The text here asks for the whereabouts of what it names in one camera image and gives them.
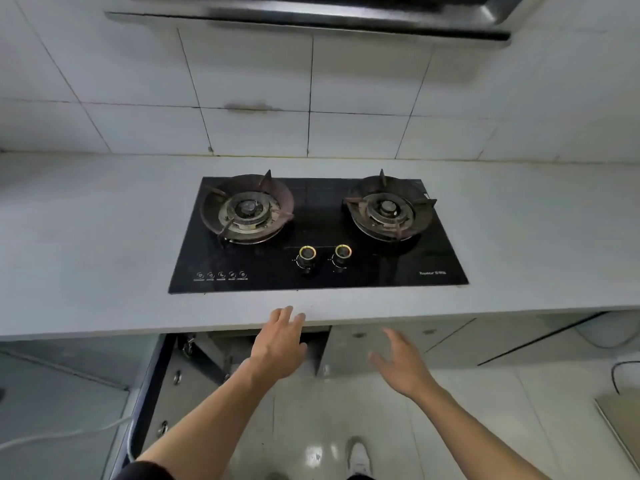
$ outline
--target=person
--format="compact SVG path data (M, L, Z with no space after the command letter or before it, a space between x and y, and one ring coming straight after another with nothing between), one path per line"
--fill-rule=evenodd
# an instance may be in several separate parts
M178 424L117 476L118 480L220 480L253 411L267 391L305 359L300 343L305 315L291 320L292 306L271 312L255 339L251 357ZM427 415L467 480L544 480L528 461L473 418L437 384L420 352L402 333L384 328L389 361L370 353L383 379ZM350 480L373 476L363 440L350 440ZM265 478L283 478L267 475Z

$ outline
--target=stove knob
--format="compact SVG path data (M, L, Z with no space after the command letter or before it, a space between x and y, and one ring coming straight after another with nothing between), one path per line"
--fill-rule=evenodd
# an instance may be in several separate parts
M310 271L316 264L316 249L311 246L302 246L298 251L296 263L302 270Z
M338 267L347 267L351 254L353 254L353 252L350 247L346 244L338 244L333 251L331 261Z

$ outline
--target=tiled floor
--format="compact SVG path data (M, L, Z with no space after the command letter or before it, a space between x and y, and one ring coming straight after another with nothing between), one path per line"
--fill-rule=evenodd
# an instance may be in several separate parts
M613 359L434 371L455 398L552 479L638 480L593 403L612 392ZM350 436L363 437L378 480L462 480L420 410L375 374L279 382L231 461L231 480L343 480Z

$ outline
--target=two-burner gas cooktop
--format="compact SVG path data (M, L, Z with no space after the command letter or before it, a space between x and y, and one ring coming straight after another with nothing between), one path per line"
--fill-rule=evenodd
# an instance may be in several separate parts
M468 284L420 180L204 177L169 293Z

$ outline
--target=white countertop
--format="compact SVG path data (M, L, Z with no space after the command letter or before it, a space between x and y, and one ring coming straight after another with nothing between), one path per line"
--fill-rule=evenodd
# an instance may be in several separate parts
M421 178L470 284L169 295L200 179ZM0 337L640 307L640 166L0 155Z

